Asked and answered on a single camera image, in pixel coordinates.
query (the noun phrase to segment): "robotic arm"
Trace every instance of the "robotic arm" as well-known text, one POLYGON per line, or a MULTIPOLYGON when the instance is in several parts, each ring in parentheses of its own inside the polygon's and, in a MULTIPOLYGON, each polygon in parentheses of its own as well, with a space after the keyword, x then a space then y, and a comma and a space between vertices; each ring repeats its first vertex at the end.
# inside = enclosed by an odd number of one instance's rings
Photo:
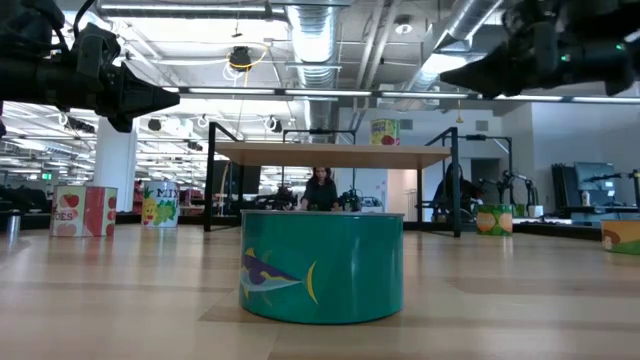
POLYGON ((177 94, 146 83, 127 68, 113 65, 120 54, 117 36, 93 24, 78 23, 95 0, 87 0, 75 19, 75 42, 62 35, 64 14, 54 0, 0 1, 0 115, 3 101, 94 110, 120 132, 135 117, 180 103, 177 94), (59 43, 52 45, 52 32, 59 43))
POLYGON ((505 42, 440 78, 488 98, 594 81, 613 96, 640 72, 638 14, 640 0, 522 0, 502 17, 505 42))

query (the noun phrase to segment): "dark hair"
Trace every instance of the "dark hair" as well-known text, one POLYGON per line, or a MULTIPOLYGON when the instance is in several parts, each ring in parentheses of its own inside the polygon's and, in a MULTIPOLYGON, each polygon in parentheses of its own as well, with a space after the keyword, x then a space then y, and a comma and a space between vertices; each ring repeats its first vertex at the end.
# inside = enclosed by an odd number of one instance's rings
MULTIPOLYGON (((311 176, 311 179, 309 179, 308 183, 311 183, 313 186, 320 186, 320 180, 316 176, 316 169, 318 169, 318 168, 317 167, 313 168, 313 176, 311 176)), ((323 167, 323 169, 324 169, 324 171, 327 172, 327 177, 324 179, 324 184, 325 185, 333 184, 333 179, 331 178, 331 168, 323 167)))

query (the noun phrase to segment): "woman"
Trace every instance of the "woman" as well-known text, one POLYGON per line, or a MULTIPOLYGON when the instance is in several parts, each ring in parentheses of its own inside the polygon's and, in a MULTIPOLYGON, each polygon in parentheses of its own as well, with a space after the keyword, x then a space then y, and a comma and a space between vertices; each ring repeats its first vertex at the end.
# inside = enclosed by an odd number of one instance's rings
MULTIPOLYGON (((460 177, 460 208, 471 212, 471 199, 478 199, 482 196, 482 190, 464 179, 462 167, 458 165, 458 176, 460 177)), ((442 179, 433 197, 433 202, 453 204, 453 164, 447 167, 445 179, 442 179)))
POLYGON ((307 188, 300 203, 302 210, 337 211, 338 191, 331 180, 331 169, 313 168, 313 177, 307 181, 307 188))

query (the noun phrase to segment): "red fruit box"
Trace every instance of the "red fruit box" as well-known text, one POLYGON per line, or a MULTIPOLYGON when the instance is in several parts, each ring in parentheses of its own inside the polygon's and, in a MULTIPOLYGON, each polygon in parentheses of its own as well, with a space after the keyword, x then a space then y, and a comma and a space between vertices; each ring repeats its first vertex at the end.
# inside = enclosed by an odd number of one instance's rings
POLYGON ((98 186, 56 186, 49 235, 112 236, 118 190, 98 186))

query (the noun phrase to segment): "computer screen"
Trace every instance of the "computer screen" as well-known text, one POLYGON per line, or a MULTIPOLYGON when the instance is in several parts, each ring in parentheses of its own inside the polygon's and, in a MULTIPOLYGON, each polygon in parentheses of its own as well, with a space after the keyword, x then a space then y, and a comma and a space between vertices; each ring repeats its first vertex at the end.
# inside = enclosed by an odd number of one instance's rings
POLYGON ((613 164, 611 163, 591 163, 591 162, 576 162, 575 163, 576 176, 578 178, 578 190, 580 191, 607 191, 610 197, 615 194, 614 179, 607 180, 591 180, 594 177, 613 175, 616 173, 613 164))

